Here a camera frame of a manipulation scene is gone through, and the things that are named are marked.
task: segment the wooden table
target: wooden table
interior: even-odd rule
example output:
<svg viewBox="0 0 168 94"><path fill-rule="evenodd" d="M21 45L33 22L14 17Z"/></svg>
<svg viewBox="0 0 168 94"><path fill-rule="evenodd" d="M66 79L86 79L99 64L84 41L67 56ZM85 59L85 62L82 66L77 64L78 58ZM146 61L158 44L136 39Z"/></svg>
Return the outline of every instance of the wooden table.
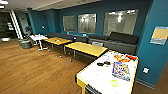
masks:
<svg viewBox="0 0 168 94"><path fill-rule="evenodd" d="M64 54L66 54L65 44L71 42L72 40L67 40L67 39L62 39L62 38L58 38L58 37L53 37L53 38L49 38L49 39L44 39L44 41L52 43L52 48L53 48L53 44L56 44L56 45L64 44Z"/></svg>
<svg viewBox="0 0 168 94"><path fill-rule="evenodd" d="M75 50L81 51L86 54L90 54L96 57L99 57L103 52L107 50L105 47L99 47L87 43L82 43L82 42L75 42L66 45L66 47L74 49L74 57L75 57Z"/></svg>
<svg viewBox="0 0 168 94"><path fill-rule="evenodd" d="M87 85L94 87L94 89L102 94L131 94L138 65L138 57L136 60L122 62L123 64L127 64L129 68L130 81L127 81L112 75L113 64L114 62L118 62L114 56L118 54L109 51L76 75L76 82L82 87L82 94L85 94L85 87ZM111 65L97 65L97 63L103 63L104 61L110 62Z"/></svg>

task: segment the dark gray couch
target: dark gray couch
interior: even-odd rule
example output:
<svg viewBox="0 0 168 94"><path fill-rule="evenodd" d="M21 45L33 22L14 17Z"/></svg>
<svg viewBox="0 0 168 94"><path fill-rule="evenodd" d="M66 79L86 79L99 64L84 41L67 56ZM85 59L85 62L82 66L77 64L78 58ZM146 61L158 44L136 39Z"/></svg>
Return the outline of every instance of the dark gray couch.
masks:
<svg viewBox="0 0 168 94"><path fill-rule="evenodd" d="M110 36L89 35L88 37L67 35L61 33L48 32L48 37L60 37L72 40L73 42L84 42L93 44L93 42L103 44L103 47L120 53L135 55L138 37L112 32Z"/></svg>

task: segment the hardwood floor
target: hardwood floor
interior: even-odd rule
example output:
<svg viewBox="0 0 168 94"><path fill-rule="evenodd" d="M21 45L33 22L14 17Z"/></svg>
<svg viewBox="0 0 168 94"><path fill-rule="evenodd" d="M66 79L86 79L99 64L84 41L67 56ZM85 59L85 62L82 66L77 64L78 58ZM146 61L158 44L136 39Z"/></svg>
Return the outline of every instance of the hardwood floor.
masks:
<svg viewBox="0 0 168 94"><path fill-rule="evenodd" d="M22 49L17 40L0 42L0 94L81 94L75 75L93 60L72 55L59 57L63 50ZM132 94L168 94L168 65L155 89L134 83Z"/></svg>

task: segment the glass window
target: glass window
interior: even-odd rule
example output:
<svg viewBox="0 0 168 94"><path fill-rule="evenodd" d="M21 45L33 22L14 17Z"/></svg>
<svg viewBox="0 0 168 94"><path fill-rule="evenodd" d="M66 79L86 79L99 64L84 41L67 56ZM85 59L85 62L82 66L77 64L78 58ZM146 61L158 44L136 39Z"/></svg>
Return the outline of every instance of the glass window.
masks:
<svg viewBox="0 0 168 94"><path fill-rule="evenodd" d="M79 33L95 34L96 14L84 14L78 16Z"/></svg>
<svg viewBox="0 0 168 94"><path fill-rule="evenodd" d="M64 31L75 31L75 19L74 16L63 16Z"/></svg>
<svg viewBox="0 0 168 94"><path fill-rule="evenodd" d="M106 12L103 35L111 32L133 35L138 10Z"/></svg>

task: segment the baseboard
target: baseboard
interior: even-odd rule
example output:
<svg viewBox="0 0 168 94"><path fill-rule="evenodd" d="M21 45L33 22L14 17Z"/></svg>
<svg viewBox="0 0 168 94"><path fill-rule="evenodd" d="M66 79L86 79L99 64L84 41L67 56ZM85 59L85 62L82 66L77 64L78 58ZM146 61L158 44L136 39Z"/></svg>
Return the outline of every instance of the baseboard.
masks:
<svg viewBox="0 0 168 94"><path fill-rule="evenodd" d="M142 84L142 85L144 85L144 86L146 86L146 87L152 88L152 89L154 89L154 88L156 87L156 86L153 85L153 84L147 83L147 82L142 81L142 80L137 79L137 78L135 78L135 82L137 82L137 83L139 83L139 84Z"/></svg>

